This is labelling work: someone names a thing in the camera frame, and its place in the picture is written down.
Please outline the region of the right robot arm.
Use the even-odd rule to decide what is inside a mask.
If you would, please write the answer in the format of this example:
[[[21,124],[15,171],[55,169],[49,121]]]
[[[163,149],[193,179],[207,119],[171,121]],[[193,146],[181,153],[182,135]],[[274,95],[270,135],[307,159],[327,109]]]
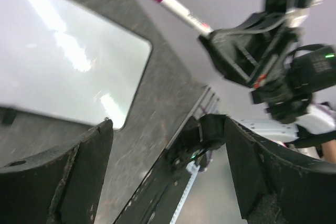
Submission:
[[[301,44],[301,29],[284,13],[254,13],[241,25],[199,35],[215,69],[226,79],[250,88],[254,104],[299,131],[290,144],[310,148],[335,139],[335,119],[313,94],[335,85],[335,48]]]

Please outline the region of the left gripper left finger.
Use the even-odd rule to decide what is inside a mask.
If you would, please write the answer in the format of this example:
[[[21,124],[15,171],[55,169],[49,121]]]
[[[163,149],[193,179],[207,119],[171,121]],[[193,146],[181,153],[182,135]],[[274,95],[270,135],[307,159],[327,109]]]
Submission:
[[[112,142],[105,120],[1,167],[1,223],[94,223]]]

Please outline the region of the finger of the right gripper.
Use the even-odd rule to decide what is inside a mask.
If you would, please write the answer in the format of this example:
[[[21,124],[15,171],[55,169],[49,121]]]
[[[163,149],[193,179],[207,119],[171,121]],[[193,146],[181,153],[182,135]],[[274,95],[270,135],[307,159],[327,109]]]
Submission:
[[[264,31],[217,29],[199,41],[215,69],[231,82],[252,85],[265,67]]]
[[[232,28],[231,34],[260,34],[271,31],[285,21],[284,13],[253,13],[242,24]]]

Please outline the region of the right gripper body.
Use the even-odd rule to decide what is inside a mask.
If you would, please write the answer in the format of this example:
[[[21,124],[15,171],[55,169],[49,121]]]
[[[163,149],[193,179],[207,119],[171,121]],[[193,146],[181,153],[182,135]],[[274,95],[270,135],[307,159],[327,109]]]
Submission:
[[[249,85],[253,103],[285,103],[295,95],[290,87],[284,63],[293,46],[300,45],[303,29],[280,25],[272,31],[253,35],[256,49],[250,54],[257,65]]]

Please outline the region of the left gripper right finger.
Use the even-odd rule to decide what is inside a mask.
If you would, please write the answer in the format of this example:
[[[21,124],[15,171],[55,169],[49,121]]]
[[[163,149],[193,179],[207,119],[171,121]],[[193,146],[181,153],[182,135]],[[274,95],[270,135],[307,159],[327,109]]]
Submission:
[[[335,223],[335,164],[225,121],[230,170],[248,223]]]

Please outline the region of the white marker pen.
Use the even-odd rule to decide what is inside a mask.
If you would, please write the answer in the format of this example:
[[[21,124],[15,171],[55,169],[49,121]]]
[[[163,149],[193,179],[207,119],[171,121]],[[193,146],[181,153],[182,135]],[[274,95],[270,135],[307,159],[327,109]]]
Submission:
[[[207,23],[201,21],[178,0],[162,0],[159,4],[185,24],[199,32],[200,35],[208,36],[213,31]]]

